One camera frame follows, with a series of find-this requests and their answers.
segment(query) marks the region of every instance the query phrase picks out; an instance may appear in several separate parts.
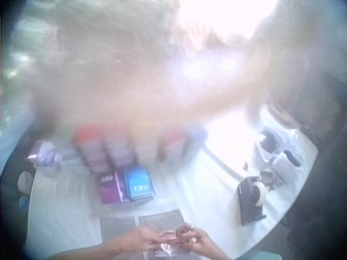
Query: white table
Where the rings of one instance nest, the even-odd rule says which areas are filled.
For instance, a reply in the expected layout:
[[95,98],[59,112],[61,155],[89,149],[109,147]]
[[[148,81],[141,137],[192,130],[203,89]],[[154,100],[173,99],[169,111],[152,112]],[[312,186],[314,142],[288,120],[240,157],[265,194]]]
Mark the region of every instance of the white table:
[[[259,175],[250,158],[254,137],[263,125],[281,127],[265,109],[256,126],[248,123],[243,109],[211,122],[207,146],[235,173],[224,171],[204,151],[182,166],[149,165],[156,197],[145,204],[101,205],[93,176],[81,178],[63,172],[56,179],[48,179],[37,172],[29,208],[27,249],[45,258],[97,245],[101,243],[100,216],[144,216],[180,209],[186,222],[205,229],[232,259],[240,257],[261,241],[294,203],[318,152],[300,131],[291,131],[293,142],[305,158],[303,172],[292,185],[280,186],[267,195],[266,219],[243,227],[236,188],[243,177]],[[248,172],[242,170],[246,160],[250,164]]]

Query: tape roll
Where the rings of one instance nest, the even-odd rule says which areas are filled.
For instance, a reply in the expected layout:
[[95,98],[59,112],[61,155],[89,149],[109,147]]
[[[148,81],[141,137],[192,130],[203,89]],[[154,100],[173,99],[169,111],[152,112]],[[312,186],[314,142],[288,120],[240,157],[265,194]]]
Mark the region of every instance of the tape roll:
[[253,183],[253,186],[259,189],[259,199],[256,201],[255,206],[260,207],[263,204],[266,197],[265,185],[261,181],[256,181]]

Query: blue lid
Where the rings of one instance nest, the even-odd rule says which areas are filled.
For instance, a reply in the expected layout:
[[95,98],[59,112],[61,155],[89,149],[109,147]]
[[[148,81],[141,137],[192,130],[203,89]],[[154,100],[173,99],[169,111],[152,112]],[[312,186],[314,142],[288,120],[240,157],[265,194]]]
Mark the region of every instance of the blue lid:
[[27,196],[21,196],[19,201],[20,211],[27,213],[29,211],[29,198]]

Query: black tape dispenser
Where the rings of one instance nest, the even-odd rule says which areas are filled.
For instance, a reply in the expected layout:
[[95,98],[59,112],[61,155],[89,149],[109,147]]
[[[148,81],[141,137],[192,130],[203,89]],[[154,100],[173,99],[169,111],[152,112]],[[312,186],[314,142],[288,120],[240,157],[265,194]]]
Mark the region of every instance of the black tape dispenser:
[[266,218],[262,205],[266,196],[265,185],[260,177],[246,177],[237,187],[239,194],[241,225],[249,225]]

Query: hand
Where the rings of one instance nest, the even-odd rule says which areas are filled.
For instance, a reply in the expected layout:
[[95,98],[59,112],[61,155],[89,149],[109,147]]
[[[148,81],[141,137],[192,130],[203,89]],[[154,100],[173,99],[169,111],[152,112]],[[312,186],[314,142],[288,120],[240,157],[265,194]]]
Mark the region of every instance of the hand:
[[212,260],[230,259],[202,229],[192,227],[190,224],[185,224],[177,229],[176,236],[182,248],[191,250],[197,255],[205,256]]
[[144,252],[160,248],[160,244],[175,239],[174,231],[154,232],[146,227],[134,229],[108,243],[118,254],[125,252]]

